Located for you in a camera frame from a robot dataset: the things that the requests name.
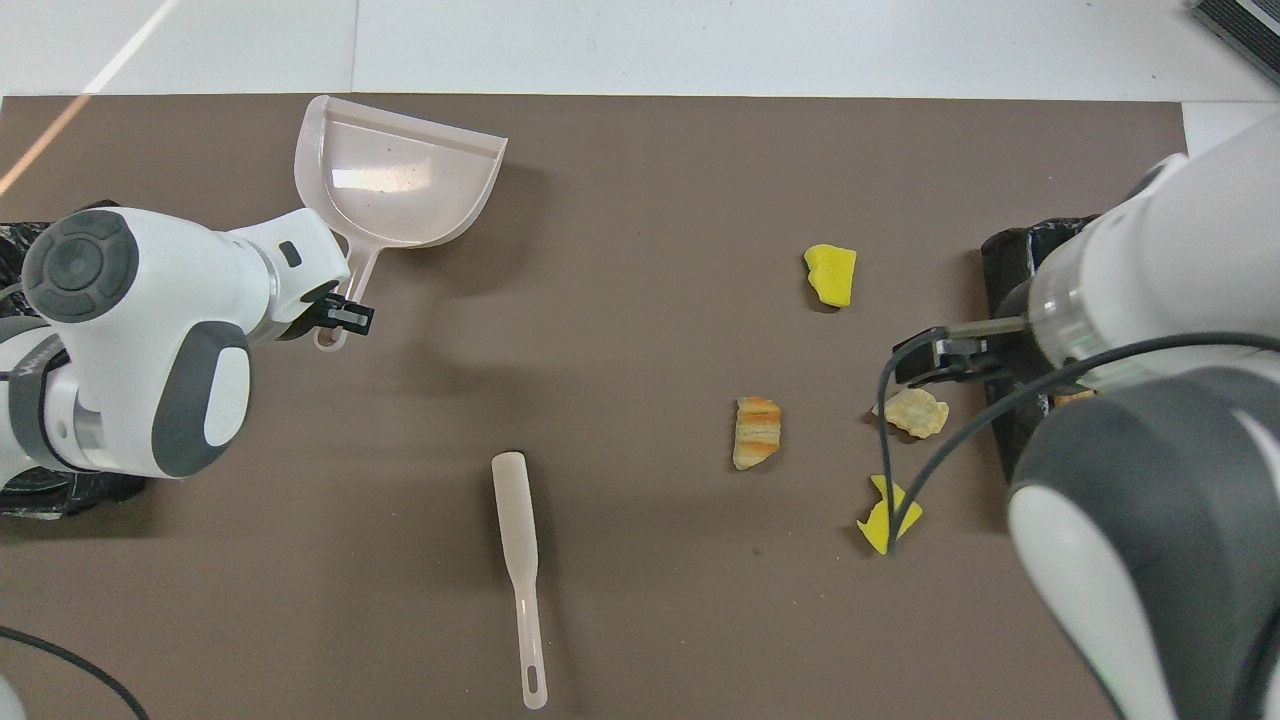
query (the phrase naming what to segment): plastic spatula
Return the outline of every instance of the plastic spatula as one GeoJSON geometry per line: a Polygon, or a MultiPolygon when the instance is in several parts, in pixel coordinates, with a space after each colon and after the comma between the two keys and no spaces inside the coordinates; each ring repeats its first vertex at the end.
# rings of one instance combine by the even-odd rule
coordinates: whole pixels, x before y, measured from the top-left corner
{"type": "Polygon", "coordinates": [[[547,674],[543,671],[543,633],[538,625],[538,536],[534,533],[534,503],[529,496],[525,456],[503,452],[493,459],[493,492],[498,498],[498,528],[507,573],[516,589],[516,628],[520,633],[520,680],[525,707],[547,705],[547,674]]]}

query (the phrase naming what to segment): white floor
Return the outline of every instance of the white floor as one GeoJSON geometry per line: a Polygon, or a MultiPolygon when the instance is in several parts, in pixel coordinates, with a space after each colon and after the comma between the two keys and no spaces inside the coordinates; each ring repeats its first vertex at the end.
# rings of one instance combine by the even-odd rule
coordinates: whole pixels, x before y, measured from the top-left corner
{"type": "Polygon", "coordinates": [[[1187,0],[5,0],[0,96],[532,92],[1158,100],[1201,151],[1280,88],[1187,0]]]}

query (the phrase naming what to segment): yellow sponge piece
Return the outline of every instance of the yellow sponge piece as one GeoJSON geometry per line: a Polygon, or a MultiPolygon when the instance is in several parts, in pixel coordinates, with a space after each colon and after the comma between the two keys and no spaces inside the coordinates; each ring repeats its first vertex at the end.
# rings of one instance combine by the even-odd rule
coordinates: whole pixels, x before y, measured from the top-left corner
{"type": "MultiPolygon", "coordinates": [[[[872,484],[876,486],[876,489],[881,491],[881,501],[872,507],[872,514],[867,518],[865,523],[858,523],[858,529],[867,536],[867,542],[872,543],[872,547],[874,547],[877,552],[884,555],[888,552],[888,489],[884,487],[884,475],[872,475],[872,484]]],[[[902,498],[905,496],[906,491],[897,487],[897,483],[893,483],[895,511],[902,507],[902,498]]],[[[923,514],[924,510],[920,509],[920,503],[913,502],[911,507],[906,511],[906,518],[902,519],[902,527],[897,529],[897,537],[901,538],[902,533],[914,525],[923,514]]]]}
{"type": "Polygon", "coordinates": [[[847,307],[854,295],[854,261],[858,252],[835,245],[814,245],[804,251],[809,284],[818,300],[832,307],[847,307]]]}

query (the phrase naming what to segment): brown table surface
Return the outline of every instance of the brown table surface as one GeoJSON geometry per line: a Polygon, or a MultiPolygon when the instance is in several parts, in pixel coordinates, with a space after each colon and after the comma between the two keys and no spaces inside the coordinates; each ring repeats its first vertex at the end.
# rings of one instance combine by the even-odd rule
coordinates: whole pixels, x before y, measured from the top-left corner
{"type": "MultiPolygon", "coordinates": [[[[310,96],[100,97],[0,197],[110,197],[216,229],[296,209],[310,96]]],[[[461,238],[383,256],[374,333],[253,356],[206,471],[0,521],[0,623],[100,662],[157,719],[521,717],[489,460],[527,454],[544,717],[1106,717],[1023,577],[989,436],[893,560],[865,411],[890,346],[982,316],[977,247],[1105,210],[1183,149],[1175,105],[535,96],[357,101],[511,138],[461,238]],[[801,252],[856,249],[831,313],[801,252]],[[735,400],[782,450],[732,469],[735,400]]],[[[0,169],[65,99],[6,99],[0,169]]],[[[977,388],[940,387],[951,427],[977,388]]],[[[900,471],[938,445],[893,441],[900,471]]],[[[0,644],[32,717],[125,717],[0,644]]]]}

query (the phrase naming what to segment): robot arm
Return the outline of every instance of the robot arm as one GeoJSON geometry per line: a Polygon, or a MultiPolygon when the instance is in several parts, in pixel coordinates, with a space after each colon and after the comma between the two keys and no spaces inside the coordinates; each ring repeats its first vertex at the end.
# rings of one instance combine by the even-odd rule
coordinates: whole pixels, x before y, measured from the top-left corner
{"type": "Polygon", "coordinates": [[[367,332],[371,311],[329,295],[347,275],[310,210],[225,233],[127,208],[55,223],[23,265],[47,327],[13,319],[22,327],[0,334],[12,368],[4,479],[36,465],[196,473],[244,419],[251,345],[326,319],[367,332]]]}
{"type": "MultiPolygon", "coordinates": [[[[1165,160],[1007,316],[936,328],[897,380],[1028,382],[1165,336],[1280,337],[1277,158],[1280,114],[1165,160]]],[[[1280,356],[1180,347],[1079,382],[1106,392],[1051,413],[1012,477],[1033,584],[1121,716],[1280,717],[1280,356]]]]}

